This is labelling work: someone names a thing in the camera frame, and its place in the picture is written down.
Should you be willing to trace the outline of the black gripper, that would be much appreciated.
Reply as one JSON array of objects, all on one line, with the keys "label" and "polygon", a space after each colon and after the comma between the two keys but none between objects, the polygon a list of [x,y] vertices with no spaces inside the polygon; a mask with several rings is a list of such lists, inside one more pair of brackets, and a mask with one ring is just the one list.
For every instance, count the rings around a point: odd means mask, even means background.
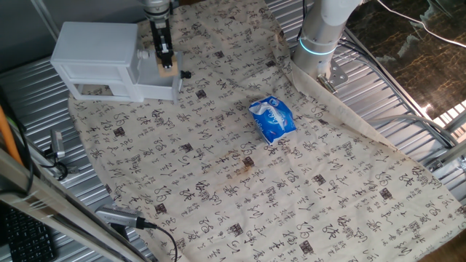
[{"label": "black gripper", "polygon": [[150,21],[152,38],[157,58],[163,68],[172,68],[174,56],[169,20],[158,19]]}]

